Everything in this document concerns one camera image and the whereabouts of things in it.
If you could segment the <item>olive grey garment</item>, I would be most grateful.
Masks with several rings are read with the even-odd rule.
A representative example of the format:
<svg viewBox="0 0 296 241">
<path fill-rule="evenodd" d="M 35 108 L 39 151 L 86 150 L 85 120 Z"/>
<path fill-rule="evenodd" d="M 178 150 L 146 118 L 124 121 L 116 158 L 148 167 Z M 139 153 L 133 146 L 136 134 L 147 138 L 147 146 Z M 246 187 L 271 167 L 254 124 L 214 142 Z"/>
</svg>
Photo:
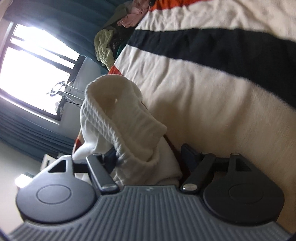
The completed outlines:
<svg viewBox="0 0 296 241">
<path fill-rule="evenodd" d="M 111 16 L 111 18 L 104 24 L 103 28 L 113 24 L 114 22 L 118 22 L 123 17 L 125 17 L 127 14 L 130 13 L 132 9 L 132 1 L 126 1 L 125 3 L 120 4 L 116 7 L 114 14 Z"/>
</svg>

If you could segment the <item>striped bed blanket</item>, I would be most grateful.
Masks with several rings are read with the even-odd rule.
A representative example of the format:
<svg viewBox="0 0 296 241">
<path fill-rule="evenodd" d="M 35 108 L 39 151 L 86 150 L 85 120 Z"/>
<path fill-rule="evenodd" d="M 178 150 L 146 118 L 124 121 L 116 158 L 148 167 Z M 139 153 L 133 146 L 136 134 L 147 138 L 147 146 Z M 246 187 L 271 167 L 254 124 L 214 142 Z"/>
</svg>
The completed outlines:
<svg viewBox="0 0 296 241">
<path fill-rule="evenodd" d="M 254 163 L 295 232 L 295 1 L 158 1 L 108 75 L 136 84 L 172 151 Z"/>
</svg>

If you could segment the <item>white knit sweater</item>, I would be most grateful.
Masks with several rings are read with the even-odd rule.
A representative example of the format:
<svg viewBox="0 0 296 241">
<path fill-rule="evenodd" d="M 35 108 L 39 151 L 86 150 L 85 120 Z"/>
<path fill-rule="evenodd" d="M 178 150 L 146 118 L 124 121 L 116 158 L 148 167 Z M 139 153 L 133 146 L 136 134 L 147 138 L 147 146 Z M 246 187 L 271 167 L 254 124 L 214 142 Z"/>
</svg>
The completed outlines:
<svg viewBox="0 0 296 241">
<path fill-rule="evenodd" d="M 142 94 L 121 75 L 103 75 L 89 83 L 80 108 L 84 143 L 72 155 L 81 160 L 95 153 L 116 150 L 111 172 L 124 185 L 178 185 L 182 176 L 166 142 L 165 125 L 142 104 Z"/>
</svg>

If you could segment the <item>pink garment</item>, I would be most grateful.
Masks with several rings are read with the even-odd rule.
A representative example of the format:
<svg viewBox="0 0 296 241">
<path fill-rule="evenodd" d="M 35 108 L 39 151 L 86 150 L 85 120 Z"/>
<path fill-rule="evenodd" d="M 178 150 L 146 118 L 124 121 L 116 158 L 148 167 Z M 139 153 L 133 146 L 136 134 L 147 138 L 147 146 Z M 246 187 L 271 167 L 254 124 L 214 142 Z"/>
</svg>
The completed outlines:
<svg viewBox="0 0 296 241">
<path fill-rule="evenodd" d="M 150 9 L 150 1 L 140 0 L 132 1 L 132 4 L 121 20 L 117 22 L 119 27 L 130 28 L 135 27 Z"/>
</svg>

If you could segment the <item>teal curtain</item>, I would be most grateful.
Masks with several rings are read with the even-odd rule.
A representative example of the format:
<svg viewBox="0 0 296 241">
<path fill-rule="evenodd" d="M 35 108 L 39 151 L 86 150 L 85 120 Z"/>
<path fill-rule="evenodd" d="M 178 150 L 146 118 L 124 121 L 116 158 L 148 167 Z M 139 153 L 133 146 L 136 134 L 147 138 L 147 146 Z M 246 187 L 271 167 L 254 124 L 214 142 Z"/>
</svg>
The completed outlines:
<svg viewBox="0 0 296 241">
<path fill-rule="evenodd" d="M 74 140 L 39 126 L 8 107 L 1 99 L 1 141 L 17 151 L 42 161 L 45 154 L 71 154 Z"/>
<path fill-rule="evenodd" d="M 97 62 L 94 37 L 122 3 L 118 0 L 13 1 L 4 18 L 43 29 L 80 55 Z"/>
</svg>

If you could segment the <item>teal curtain left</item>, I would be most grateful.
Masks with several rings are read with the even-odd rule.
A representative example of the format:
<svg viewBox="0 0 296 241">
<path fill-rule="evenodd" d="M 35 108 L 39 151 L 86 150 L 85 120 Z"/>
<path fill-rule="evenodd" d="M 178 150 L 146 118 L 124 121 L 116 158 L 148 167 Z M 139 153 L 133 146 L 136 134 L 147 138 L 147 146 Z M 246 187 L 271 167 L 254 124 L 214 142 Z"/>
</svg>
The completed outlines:
<svg viewBox="0 0 296 241">
<path fill-rule="evenodd" d="M 74 140 L 39 126 L 8 107 L 1 99 L 1 141 L 17 151 L 42 161 L 45 154 L 71 154 Z"/>
</svg>

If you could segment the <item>teal curtain right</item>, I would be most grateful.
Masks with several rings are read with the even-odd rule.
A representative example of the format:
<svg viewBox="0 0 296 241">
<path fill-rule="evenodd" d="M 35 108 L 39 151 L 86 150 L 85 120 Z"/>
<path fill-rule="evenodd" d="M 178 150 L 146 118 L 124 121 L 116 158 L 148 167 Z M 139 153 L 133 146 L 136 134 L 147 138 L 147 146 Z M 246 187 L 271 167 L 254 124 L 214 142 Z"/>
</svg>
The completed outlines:
<svg viewBox="0 0 296 241">
<path fill-rule="evenodd" d="M 13 1 L 4 18 L 43 29 L 80 55 L 97 62 L 94 37 L 122 3 L 118 0 Z"/>
</svg>

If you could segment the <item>metal tripod stand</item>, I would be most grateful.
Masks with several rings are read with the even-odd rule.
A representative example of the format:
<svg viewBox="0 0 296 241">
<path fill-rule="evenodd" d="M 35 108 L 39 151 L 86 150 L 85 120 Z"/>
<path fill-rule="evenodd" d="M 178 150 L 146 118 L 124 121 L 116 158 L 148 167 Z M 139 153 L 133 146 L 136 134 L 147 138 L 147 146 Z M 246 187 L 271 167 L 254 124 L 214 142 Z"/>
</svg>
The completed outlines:
<svg viewBox="0 0 296 241">
<path fill-rule="evenodd" d="M 50 97 L 59 95 L 66 99 L 67 102 L 75 105 L 81 105 L 84 101 L 84 91 L 73 87 L 65 81 L 58 82 L 47 94 Z"/>
</svg>

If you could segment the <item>window with dark frame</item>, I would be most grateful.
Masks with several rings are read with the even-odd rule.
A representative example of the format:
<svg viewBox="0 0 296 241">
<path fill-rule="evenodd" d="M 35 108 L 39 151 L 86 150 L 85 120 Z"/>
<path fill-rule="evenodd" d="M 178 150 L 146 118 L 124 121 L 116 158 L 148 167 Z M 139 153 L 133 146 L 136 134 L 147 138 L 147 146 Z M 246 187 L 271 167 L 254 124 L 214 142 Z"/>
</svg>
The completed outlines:
<svg viewBox="0 0 296 241">
<path fill-rule="evenodd" d="M 60 121 L 64 105 L 70 102 L 47 93 L 58 82 L 72 84 L 85 57 L 36 27 L 10 22 L 4 37 L 1 95 L 34 113 Z"/>
</svg>

